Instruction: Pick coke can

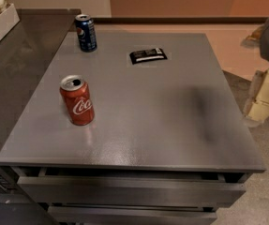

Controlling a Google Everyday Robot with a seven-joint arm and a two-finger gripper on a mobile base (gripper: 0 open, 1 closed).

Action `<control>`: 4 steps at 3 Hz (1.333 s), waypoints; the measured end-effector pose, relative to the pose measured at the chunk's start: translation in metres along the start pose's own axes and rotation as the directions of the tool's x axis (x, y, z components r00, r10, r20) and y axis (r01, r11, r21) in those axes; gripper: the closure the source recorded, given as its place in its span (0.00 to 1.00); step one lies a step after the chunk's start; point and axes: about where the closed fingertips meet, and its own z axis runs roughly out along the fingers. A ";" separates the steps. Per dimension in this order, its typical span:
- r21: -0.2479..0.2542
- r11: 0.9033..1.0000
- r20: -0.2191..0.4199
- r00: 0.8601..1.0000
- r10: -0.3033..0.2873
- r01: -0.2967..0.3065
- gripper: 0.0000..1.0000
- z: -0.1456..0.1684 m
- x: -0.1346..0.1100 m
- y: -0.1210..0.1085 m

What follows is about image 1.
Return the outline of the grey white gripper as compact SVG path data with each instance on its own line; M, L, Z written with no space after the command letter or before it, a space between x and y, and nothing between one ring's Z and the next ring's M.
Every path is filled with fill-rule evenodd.
M264 26L259 26L246 36L241 45L258 47L261 58L269 61L269 18ZM261 125L269 117L269 68L262 72L256 71L252 79L248 99L243 109L243 121L249 128Z

